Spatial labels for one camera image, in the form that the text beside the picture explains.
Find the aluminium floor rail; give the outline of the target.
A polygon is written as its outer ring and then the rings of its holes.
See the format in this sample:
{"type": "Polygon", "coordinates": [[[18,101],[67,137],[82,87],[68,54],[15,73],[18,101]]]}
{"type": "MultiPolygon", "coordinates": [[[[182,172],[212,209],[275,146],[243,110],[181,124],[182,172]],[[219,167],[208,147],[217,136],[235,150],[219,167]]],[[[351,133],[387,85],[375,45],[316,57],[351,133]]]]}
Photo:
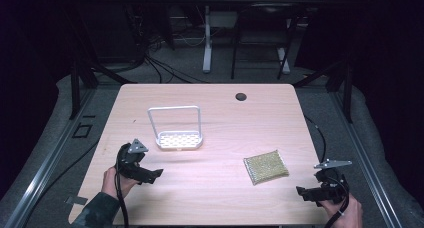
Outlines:
{"type": "Polygon", "coordinates": [[[350,140],[353,143],[353,150],[358,156],[358,164],[367,181],[368,187],[372,193],[376,205],[379,208],[380,214],[388,228],[403,228],[401,221],[395,212],[392,202],[373,167],[371,160],[365,150],[365,147],[360,140],[360,137],[352,123],[350,123],[344,115],[342,101],[337,93],[330,92],[329,97],[342,120],[343,126],[347,130],[350,140]]]}
{"type": "Polygon", "coordinates": [[[30,217],[31,210],[45,190],[62,154],[64,145],[95,90],[83,92],[80,108],[70,119],[71,94],[60,91],[52,116],[35,145],[23,169],[18,174],[4,198],[0,200],[0,228],[23,228],[30,217]]]}

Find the black tape square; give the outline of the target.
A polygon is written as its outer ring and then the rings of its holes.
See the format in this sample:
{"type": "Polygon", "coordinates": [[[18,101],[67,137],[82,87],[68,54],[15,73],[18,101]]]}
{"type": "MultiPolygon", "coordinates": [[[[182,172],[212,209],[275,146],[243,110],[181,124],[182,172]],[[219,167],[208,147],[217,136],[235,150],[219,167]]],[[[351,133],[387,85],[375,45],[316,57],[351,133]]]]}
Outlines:
{"type": "Polygon", "coordinates": [[[72,137],[73,138],[87,138],[91,132],[93,125],[92,124],[82,124],[79,123],[74,130],[72,137]]]}

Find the gold mesh sponge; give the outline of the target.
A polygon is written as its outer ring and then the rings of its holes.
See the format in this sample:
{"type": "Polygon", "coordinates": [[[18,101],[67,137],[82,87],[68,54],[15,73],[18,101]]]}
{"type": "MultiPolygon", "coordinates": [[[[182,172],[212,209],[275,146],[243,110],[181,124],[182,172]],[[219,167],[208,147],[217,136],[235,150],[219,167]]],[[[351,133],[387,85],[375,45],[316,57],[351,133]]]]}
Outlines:
{"type": "Polygon", "coordinates": [[[244,158],[243,163],[253,185],[290,175],[278,150],[244,158]]]}

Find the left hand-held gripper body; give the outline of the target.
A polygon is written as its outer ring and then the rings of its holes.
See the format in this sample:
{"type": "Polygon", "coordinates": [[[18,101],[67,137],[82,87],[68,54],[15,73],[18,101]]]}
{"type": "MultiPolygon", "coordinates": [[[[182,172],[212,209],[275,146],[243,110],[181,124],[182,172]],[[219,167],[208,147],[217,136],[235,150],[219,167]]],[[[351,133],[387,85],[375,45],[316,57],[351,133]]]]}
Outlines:
{"type": "Polygon", "coordinates": [[[137,180],[141,175],[146,175],[148,170],[140,166],[148,149],[138,140],[121,146],[116,159],[115,168],[125,178],[137,180]]]}

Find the white sponge rack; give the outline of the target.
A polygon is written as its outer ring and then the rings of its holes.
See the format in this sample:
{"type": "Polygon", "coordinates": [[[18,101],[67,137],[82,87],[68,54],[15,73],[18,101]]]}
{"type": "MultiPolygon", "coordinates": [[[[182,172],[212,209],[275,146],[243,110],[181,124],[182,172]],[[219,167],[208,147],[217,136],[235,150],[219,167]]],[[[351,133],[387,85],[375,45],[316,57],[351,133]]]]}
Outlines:
{"type": "Polygon", "coordinates": [[[203,143],[201,109],[195,105],[186,106],[167,106],[167,107],[151,107],[147,110],[149,120],[155,141],[159,148],[163,150],[195,150],[203,143]],[[165,130],[158,131],[154,121],[153,113],[156,111],[182,111],[194,110],[197,112],[197,129],[196,130],[165,130]]]}

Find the black metal stand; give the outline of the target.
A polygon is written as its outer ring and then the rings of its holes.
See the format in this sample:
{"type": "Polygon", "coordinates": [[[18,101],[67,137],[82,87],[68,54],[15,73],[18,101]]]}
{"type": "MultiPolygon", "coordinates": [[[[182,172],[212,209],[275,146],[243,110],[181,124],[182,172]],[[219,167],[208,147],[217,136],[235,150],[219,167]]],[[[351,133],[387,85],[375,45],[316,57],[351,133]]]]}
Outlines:
{"type": "Polygon", "coordinates": [[[71,48],[73,61],[70,68],[72,98],[70,119],[74,119],[82,110],[80,83],[83,83],[88,89],[96,89],[99,85],[94,71],[106,75],[121,85],[133,84],[133,81],[123,78],[100,64],[83,19],[74,6],[65,6],[63,12],[69,28],[67,42],[71,48]]]}
{"type": "Polygon", "coordinates": [[[308,85],[323,75],[330,75],[325,84],[325,89],[328,92],[338,92],[340,87],[342,89],[342,114],[349,123],[352,123],[351,117],[351,101],[352,101],[352,81],[353,81],[353,67],[351,65],[352,56],[345,55],[340,60],[332,63],[331,65],[313,72],[306,78],[293,84],[295,88],[300,88],[308,85]]]}

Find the black chair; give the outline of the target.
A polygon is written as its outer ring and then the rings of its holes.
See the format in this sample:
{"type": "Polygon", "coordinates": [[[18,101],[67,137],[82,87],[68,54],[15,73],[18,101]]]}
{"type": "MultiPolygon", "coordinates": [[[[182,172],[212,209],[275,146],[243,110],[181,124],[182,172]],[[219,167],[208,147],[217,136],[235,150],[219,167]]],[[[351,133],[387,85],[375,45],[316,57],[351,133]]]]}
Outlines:
{"type": "Polygon", "coordinates": [[[278,68],[287,72],[288,54],[304,8],[294,3],[255,3],[237,13],[232,38],[231,78],[237,70],[278,68]]]}

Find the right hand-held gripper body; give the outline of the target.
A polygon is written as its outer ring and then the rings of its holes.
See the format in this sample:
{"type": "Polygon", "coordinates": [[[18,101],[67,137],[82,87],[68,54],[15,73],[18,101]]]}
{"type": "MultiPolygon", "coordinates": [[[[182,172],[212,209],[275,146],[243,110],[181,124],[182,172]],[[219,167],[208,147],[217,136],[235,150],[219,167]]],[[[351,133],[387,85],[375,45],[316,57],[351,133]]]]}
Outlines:
{"type": "Polygon", "coordinates": [[[326,159],[314,166],[315,169],[318,169],[315,177],[321,183],[320,196],[316,201],[318,206],[324,200],[331,201],[333,204],[348,205],[349,185],[345,176],[339,172],[338,167],[351,164],[351,161],[326,159]]]}

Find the person's right hand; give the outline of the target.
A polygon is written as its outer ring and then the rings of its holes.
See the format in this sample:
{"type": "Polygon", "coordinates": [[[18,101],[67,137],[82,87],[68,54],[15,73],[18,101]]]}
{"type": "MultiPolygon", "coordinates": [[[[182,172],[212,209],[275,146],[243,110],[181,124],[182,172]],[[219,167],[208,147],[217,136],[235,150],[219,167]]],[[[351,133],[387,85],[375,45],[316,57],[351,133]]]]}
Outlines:
{"type": "Polygon", "coordinates": [[[346,208],[332,201],[320,201],[329,218],[325,228],[363,228],[362,204],[352,195],[346,208]]]}

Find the grey tape piece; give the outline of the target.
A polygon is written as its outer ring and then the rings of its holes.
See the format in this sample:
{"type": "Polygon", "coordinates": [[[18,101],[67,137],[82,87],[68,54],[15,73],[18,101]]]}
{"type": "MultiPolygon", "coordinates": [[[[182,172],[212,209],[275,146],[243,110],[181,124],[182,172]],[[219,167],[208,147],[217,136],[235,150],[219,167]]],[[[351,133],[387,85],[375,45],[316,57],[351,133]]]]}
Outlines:
{"type": "Polygon", "coordinates": [[[66,204],[70,204],[70,205],[85,205],[87,203],[88,199],[84,198],[84,197],[79,197],[79,196],[68,196],[65,199],[65,203],[66,204]]]}

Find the person's left hand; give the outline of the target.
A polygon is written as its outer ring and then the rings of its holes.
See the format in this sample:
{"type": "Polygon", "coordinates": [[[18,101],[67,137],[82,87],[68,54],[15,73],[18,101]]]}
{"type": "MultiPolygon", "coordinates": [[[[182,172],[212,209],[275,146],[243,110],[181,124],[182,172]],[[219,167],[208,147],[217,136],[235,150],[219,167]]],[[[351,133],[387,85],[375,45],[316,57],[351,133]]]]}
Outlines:
{"type": "MultiPolygon", "coordinates": [[[[105,194],[108,194],[109,196],[118,199],[117,190],[115,187],[115,182],[117,181],[116,175],[118,172],[114,167],[110,167],[104,172],[103,177],[103,183],[101,191],[105,194]]],[[[120,178],[120,187],[121,187],[121,193],[122,197],[125,198],[130,190],[138,184],[136,180],[125,178],[122,175],[119,176],[120,178]]]]}

